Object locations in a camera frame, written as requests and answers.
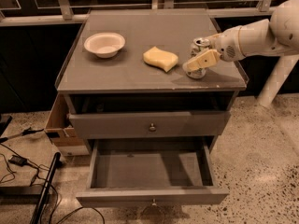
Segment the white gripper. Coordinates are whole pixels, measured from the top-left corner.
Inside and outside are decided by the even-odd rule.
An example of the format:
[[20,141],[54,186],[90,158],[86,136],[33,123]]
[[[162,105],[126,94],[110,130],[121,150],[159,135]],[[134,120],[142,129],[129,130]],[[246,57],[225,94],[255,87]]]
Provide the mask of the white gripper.
[[210,41],[213,49],[204,49],[190,58],[183,64],[184,71],[193,72],[202,68],[208,68],[216,65],[220,59],[226,62],[243,60],[245,55],[240,48],[240,30],[241,27],[236,26],[222,33],[208,36],[207,39]]

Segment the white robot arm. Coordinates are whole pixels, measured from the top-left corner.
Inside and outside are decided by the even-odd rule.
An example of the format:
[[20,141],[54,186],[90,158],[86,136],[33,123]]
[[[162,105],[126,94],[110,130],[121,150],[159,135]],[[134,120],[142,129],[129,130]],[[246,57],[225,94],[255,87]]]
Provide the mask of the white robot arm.
[[240,25],[207,37],[197,37],[191,58],[183,64],[190,77],[219,60],[234,62],[249,56],[294,55],[299,51],[299,0],[280,4],[270,19]]

